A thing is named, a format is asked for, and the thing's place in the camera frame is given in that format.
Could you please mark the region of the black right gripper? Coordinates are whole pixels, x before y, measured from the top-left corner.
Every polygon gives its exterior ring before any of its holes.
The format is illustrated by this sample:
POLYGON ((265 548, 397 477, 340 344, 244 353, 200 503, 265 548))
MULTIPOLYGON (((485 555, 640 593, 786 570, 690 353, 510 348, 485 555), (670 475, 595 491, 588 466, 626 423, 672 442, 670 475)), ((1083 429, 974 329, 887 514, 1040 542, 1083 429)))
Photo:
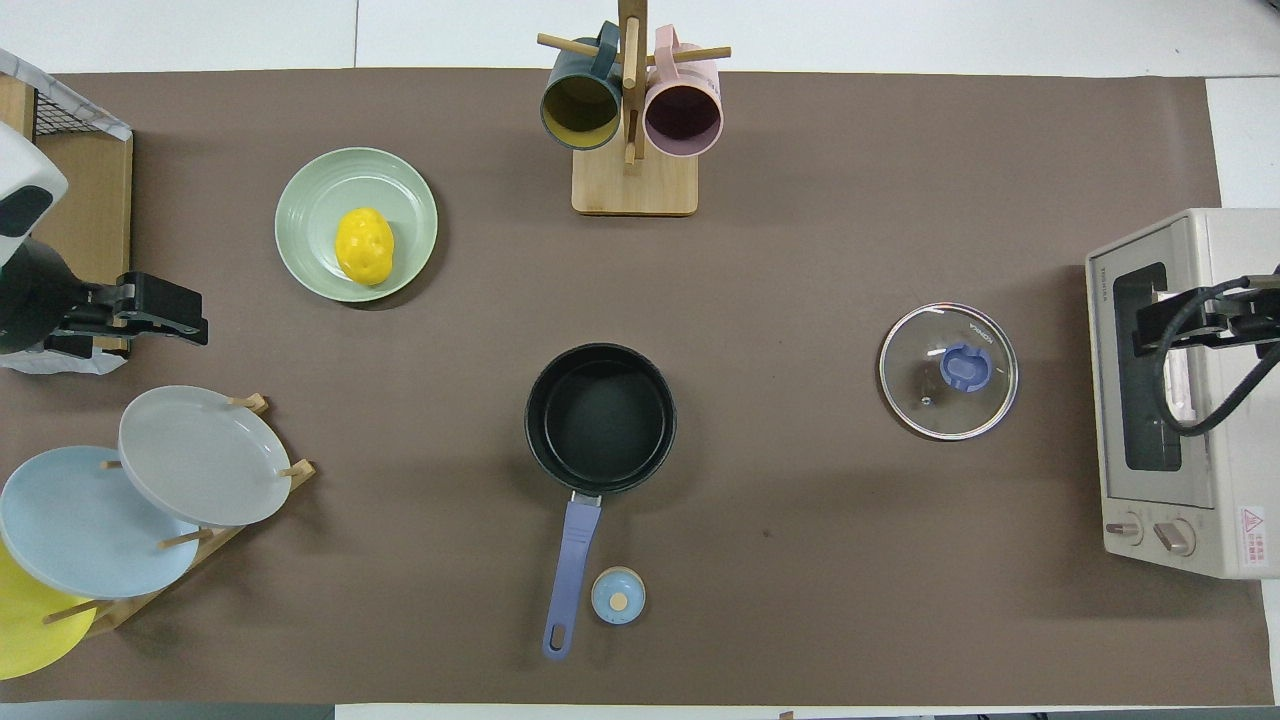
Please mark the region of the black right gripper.
POLYGON ((1133 331, 1133 355, 1135 357, 1153 355, 1166 334, 1170 348, 1228 347, 1228 340, 1222 336, 1229 329, 1225 315, 1208 310, 1208 304, 1216 302, 1228 291, 1229 283, 1199 287, 1169 295, 1138 309, 1133 331))

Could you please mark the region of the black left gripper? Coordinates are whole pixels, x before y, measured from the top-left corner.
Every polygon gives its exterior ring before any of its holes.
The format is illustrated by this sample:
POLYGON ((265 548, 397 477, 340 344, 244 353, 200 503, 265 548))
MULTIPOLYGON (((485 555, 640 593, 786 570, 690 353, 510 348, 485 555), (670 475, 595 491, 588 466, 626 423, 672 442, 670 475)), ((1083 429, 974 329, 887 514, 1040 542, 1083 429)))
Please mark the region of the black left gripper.
POLYGON ((60 322, 61 337, 132 341, 157 336, 209 343, 198 292, 142 272, 127 272, 111 284, 84 283, 83 288, 84 297, 60 322))

